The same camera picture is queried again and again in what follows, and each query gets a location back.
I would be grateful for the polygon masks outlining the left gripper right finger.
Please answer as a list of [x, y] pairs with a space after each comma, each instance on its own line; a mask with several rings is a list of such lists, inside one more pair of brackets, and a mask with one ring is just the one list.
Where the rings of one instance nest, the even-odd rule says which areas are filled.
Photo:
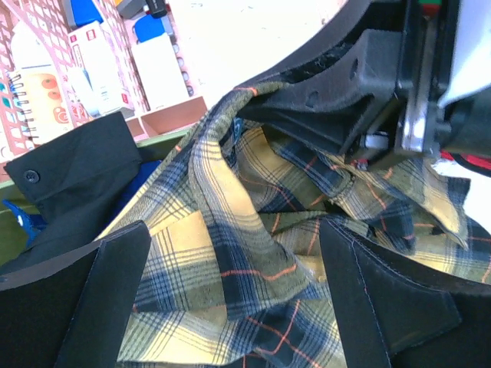
[[321, 254], [349, 367], [488, 367], [490, 287], [390, 251], [337, 222]]

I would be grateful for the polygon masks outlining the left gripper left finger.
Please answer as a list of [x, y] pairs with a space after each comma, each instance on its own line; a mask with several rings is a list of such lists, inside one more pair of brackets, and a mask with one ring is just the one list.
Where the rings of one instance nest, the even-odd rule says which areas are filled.
[[113, 367], [150, 249], [142, 221], [1, 267], [3, 367]]

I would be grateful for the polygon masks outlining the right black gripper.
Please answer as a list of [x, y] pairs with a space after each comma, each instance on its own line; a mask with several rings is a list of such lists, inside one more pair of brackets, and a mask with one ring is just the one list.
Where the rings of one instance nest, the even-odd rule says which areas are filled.
[[[437, 102], [450, 81], [461, 1], [348, 1], [296, 51], [244, 87], [284, 84], [252, 98], [239, 111], [328, 153], [345, 153], [362, 170], [388, 169], [413, 157], [440, 158], [440, 151], [490, 158], [490, 86], [446, 107]], [[331, 87], [351, 81], [350, 55], [370, 31], [402, 29], [394, 97], [373, 95], [337, 110]]]

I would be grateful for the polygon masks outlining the yellow plaid shirt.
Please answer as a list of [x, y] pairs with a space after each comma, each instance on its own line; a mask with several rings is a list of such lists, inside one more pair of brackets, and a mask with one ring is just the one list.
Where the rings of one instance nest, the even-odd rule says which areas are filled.
[[238, 118], [279, 83], [224, 96], [108, 225], [142, 221], [150, 250], [118, 367], [344, 367], [322, 262], [373, 245], [490, 285], [490, 235], [468, 179], [429, 159], [365, 173]]

